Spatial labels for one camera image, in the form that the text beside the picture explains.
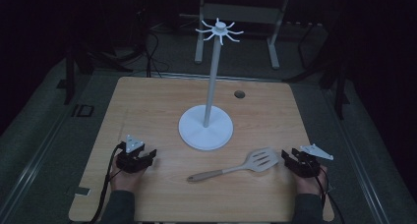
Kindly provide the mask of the white metal desk frame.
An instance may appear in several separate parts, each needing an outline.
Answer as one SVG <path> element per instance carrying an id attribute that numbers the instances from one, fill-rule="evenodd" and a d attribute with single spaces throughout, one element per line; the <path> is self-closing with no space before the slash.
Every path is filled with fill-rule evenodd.
<path id="1" fill-rule="evenodd" d="M 252 24 L 274 25 L 274 31 L 267 38 L 267 48 L 271 67 L 280 67 L 275 43 L 283 23 L 284 14 L 289 0 L 282 0 L 280 8 L 239 6 L 230 4 L 207 3 L 200 0 L 198 38 L 195 52 L 195 63 L 201 64 L 204 57 L 205 41 L 219 36 L 219 41 L 225 36 L 236 42 L 231 34 L 242 34 L 242 31 L 232 31 L 235 21 Z"/>

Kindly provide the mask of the person's left hand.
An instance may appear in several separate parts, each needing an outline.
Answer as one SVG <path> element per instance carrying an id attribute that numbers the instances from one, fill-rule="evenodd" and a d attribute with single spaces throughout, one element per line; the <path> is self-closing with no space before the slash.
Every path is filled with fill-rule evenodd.
<path id="1" fill-rule="evenodd" d="M 142 177 L 145 173 L 145 170 L 141 170 L 137 173 L 126 173 L 114 165 L 110 172 L 111 190 L 135 193 L 139 189 Z"/>

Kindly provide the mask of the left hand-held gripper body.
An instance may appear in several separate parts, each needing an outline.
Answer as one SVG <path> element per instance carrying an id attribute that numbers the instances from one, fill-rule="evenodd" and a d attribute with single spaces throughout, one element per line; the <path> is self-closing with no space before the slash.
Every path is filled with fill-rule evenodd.
<path id="1" fill-rule="evenodd" d="M 145 150 L 145 143 L 131 135 L 122 143 L 122 151 L 117 155 L 116 166 L 126 173 L 137 173 L 141 170 L 140 153 Z"/>

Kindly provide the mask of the white hook rack stand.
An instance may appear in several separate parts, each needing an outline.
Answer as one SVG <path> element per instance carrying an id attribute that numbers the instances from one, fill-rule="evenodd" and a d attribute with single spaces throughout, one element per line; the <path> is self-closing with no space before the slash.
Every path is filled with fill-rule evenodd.
<path id="1" fill-rule="evenodd" d="M 220 19 L 216 19 L 214 25 L 209 25 L 205 21 L 202 21 L 202 24 L 206 29 L 197 29 L 197 32 L 209 33 L 204 41 L 213 40 L 207 101 L 205 105 L 193 106 L 183 113 L 178 123 L 178 131 L 181 139 L 188 146 L 210 151 L 225 146 L 233 135 L 232 119 L 224 110 L 214 106 L 213 100 L 223 38 L 237 42 L 232 34 L 239 35 L 242 31 L 231 30 L 235 23 L 228 25 Z"/>

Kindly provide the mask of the black metal stand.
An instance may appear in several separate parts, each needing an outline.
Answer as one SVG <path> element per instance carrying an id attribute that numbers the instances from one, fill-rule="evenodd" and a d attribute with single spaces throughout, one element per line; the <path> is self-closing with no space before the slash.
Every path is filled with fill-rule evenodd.
<path id="1" fill-rule="evenodd" d="M 64 103 L 75 94 L 75 65 L 83 74 L 94 71 L 92 59 L 119 72 L 129 72 L 117 56 L 118 47 L 132 47 L 135 0 L 73 0 L 68 14 L 65 49 L 66 89 Z"/>
<path id="2" fill-rule="evenodd" d="M 284 79 L 284 83 L 298 83 L 311 75 L 322 72 L 319 80 L 320 89 L 330 89 L 336 84 L 334 97 L 334 111 L 340 120 L 343 116 L 343 103 L 345 102 L 345 82 L 348 58 L 345 56 L 343 41 L 340 39 L 343 31 L 343 21 L 336 18 L 332 24 L 325 25 L 327 37 L 317 56 L 307 65 L 307 69 L 294 77 Z"/>

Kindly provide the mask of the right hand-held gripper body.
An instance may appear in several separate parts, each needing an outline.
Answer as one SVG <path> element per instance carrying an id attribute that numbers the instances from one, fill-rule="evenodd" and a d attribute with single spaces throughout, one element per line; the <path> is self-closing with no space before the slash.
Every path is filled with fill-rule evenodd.
<path id="1" fill-rule="evenodd" d="M 303 159 L 297 159 L 295 157 L 296 166 L 294 169 L 290 169 L 293 173 L 301 178 L 312 178 L 320 174 L 321 163 L 318 161 L 318 158 L 323 158 L 327 160 L 333 160 L 333 156 L 316 144 L 311 145 L 301 145 L 299 151 L 304 151 L 306 156 Z"/>

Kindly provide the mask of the grey slotted spatula wooden handle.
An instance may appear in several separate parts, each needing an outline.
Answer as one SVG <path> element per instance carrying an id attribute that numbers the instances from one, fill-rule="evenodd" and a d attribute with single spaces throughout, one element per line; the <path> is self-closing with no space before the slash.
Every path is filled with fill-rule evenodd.
<path id="1" fill-rule="evenodd" d="M 213 170 L 191 175 L 187 178 L 188 182 L 200 182 L 216 176 L 228 174 L 239 170 L 250 170 L 253 172 L 263 172 L 278 163 L 278 156 L 276 152 L 270 148 L 261 148 L 250 152 L 245 161 L 236 167 Z"/>

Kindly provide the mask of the person's right hand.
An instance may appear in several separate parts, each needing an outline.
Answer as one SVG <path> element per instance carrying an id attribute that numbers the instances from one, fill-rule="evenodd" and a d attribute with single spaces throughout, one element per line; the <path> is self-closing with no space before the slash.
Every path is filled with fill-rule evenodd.
<path id="1" fill-rule="evenodd" d="M 322 165 L 318 178 L 301 178 L 294 174 L 293 178 L 297 193 L 320 196 L 326 192 L 328 190 L 327 171 L 328 168 Z"/>

